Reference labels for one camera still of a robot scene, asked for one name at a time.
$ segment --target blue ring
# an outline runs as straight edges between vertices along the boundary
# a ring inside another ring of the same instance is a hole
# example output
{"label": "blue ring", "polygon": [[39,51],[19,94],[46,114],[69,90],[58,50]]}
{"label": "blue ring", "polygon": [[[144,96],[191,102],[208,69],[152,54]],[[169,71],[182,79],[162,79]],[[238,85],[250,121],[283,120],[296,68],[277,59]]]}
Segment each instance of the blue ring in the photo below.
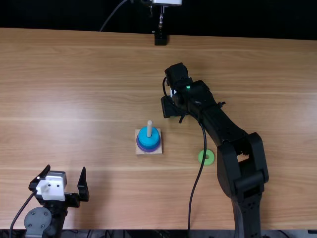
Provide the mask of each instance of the blue ring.
{"label": "blue ring", "polygon": [[160,143],[159,131],[153,127],[151,137],[147,137],[147,127],[143,127],[138,134],[140,145],[145,149],[153,149]]}

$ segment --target cable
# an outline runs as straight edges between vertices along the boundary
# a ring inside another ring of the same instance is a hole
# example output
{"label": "cable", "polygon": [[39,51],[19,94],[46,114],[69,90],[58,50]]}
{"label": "cable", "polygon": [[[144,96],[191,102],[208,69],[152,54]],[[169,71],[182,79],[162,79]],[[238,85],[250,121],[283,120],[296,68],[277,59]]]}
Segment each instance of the cable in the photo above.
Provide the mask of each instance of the cable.
{"label": "cable", "polygon": [[278,230],[279,232],[281,232],[282,234],[284,234],[287,238],[290,238],[288,234],[286,234],[284,231],[282,230]]}
{"label": "cable", "polygon": [[87,234],[86,238],[88,238],[88,237],[89,237],[90,232],[91,232],[91,230],[89,230],[89,231],[88,231],[88,234]]}
{"label": "cable", "polygon": [[29,201],[32,199],[32,197],[35,195],[36,190],[34,190],[31,195],[28,197],[28,199],[26,199],[25,203],[22,205],[22,207],[20,208],[20,210],[18,211],[18,213],[15,215],[11,226],[10,226],[10,231],[9,231],[9,238],[12,238],[12,231],[13,231],[13,226],[14,223],[16,222],[16,220],[18,219],[18,217],[20,216],[21,212],[23,211],[23,209],[26,207],[26,205],[28,205]]}
{"label": "cable", "polygon": [[[172,104],[175,108],[177,108],[177,109],[179,109],[179,110],[181,110],[181,111],[184,111],[184,110],[180,109],[179,107],[177,107],[177,106],[173,103],[172,99],[166,94],[165,81],[166,81],[166,77],[163,79],[163,84],[162,84],[162,86],[163,86],[163,93],[164,93],[165,97],[167,97],[168,102],[169,102],[170,104]],[[197,117],[196,117],[194,114],[192,114],[192,113],[190,113],[190,112],[187,112],[187,113],[188,113],[189,115],[191,115],[193,118],[195,118],[195,119],[198,121]],[[193,196],[194,196],[194,192],[195,192],[196,185],[197,185],[198,180],[199,180],[199,178],[200,178],[200,175],[201,175],[201,173],[202,173],[202,171],[203,171],[203,167],[204,167],[204,163],[205,163],[205,159],[206,159],[206,151],[207,151],[206,131],[205,131],[205,128],[204,128],[203,124],[202,124],[201,122],[199,122],[199,121],[198,121],[198,123],[199,123],[199,125],[200,125],[200,127],[202,128],[202,131],[203,131],[203,136],[204,136],[204,153],[203,153],[202,164],[200,165],[200,168],[199,168],[199,171],[198,171],[198,174],[197,174],[197,177],[196,177],[196,180],[195,180],[195,183],[194,183],[192,192],[191,192],[191,194],[190,194],[189,206],[188,206],[188,227],[187,227],[187,231],[188,231],[188,232],[190,231],[190,215],[191,215],[192,200],[193,200]]]}
{"label": "cable", "polygon": [[110,20],[110,18],[115,14],[115,12],[128,0],[123,0],[121,3],[119,3],[119,5],[112,11],[112,13],[109,15],[109,17],[105,20],[103,26],[100,28],[99,31],[103,31],[104,27],[106,26],[106,24],[108,23],[108,21]]}
{"label": "cable", "polygon": [[204,136],[204,153],[203,153],[202,164],[200,165],[200,168],[199,168],[199,171],[198,171],[198,174],[197,174],[197,177],[196,177],[196,180],[195,180],[193,189],[192,189],[192,193],[190,194],[189,206],[188,206],[188,227],[187,227],[187,231],[188,231],[188,232],[190,231],[190,213],[191,213],[191,207],[192,207],[192,200],[193,200],[193,196],[194,196],[194,192],[195,192],[196,185],[197,185],[198,180],[199,180],[199,178],[200,178],[200,175],[201,175],[201,173],[202,173],[202,171],[203,171],[203,167],[204,167],[204,163],[205,163],[205,158],[206,158],[206,151],[207,151],[206,131],[205,131],[204,126],[203,126],[201,123],[199,123],[199,125],[200,125],[200,127],[202,128],[202,130],[203,130],[203,136]]}

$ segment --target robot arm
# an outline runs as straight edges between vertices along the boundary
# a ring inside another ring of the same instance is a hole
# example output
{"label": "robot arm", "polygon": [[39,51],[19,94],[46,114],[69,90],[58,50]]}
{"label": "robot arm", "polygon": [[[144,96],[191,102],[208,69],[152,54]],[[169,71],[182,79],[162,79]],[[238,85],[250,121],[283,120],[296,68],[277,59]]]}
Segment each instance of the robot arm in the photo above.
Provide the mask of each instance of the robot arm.
{"label": "robot arm", "polygon": [[[260,238],[260,200],[268,182],[260,136],[234,124],[221,109],[225,102],[216,103],[203,81],[193,82],[183,63],[172,65],[165,74],[172,97],[161,99],[164,117],[191,115],[204,126],[217,146],[219,184],[232,200],[235,238]],[[240,154],[249,158],[238,162]]]}
{"label": "robot arm", "polygon": [[47,165],[30,182],[29,190],[35,192],[36,199],[43,207],[34,208],[25,216],[26,238],[59,238],[67,216],[67,208],[79,207],[81,201],[89,200],[85,167],[77,184],[79,193],[65,193],[66,173],[50,169]]}

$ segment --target green ring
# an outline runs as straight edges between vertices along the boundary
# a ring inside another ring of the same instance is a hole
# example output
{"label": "green ring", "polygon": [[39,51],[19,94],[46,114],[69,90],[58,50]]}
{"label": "green ring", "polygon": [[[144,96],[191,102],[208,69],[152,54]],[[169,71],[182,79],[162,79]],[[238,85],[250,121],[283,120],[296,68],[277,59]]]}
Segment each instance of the green ring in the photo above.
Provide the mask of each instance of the green ring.
{"label": "green ring", "polygon": [[[203,154],[204,154],[204,150],[202,150],[201,152],[199,152],[199,154],[198,154],[198,161],[200,162],[200,163],[202,163],[202,161],[203,161]],[[211,150],[207,150],[206,151],[206,155],[208,155],[209,156],[209,158],[207,159],[205,159],[205,162],[204,162],[204,166],[205,165],[211,165],[213,162],[214,162],[214,154],[213,154],[213,152],[211,151]]]}

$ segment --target stacked rings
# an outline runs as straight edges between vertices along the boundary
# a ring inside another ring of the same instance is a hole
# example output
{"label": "stacked rings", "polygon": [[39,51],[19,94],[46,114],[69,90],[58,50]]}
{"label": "stacked rings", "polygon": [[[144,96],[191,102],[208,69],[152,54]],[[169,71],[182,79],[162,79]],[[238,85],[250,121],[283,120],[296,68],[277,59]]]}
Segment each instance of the stacked rings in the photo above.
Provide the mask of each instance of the stacked rings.
{"label": "stacked rings", "polygon": [[153,127],[151,137],[147,137],[147,127],[143,127],[137,136],[137,145],[144,152],[153,152],[160,145],[159,131]]}

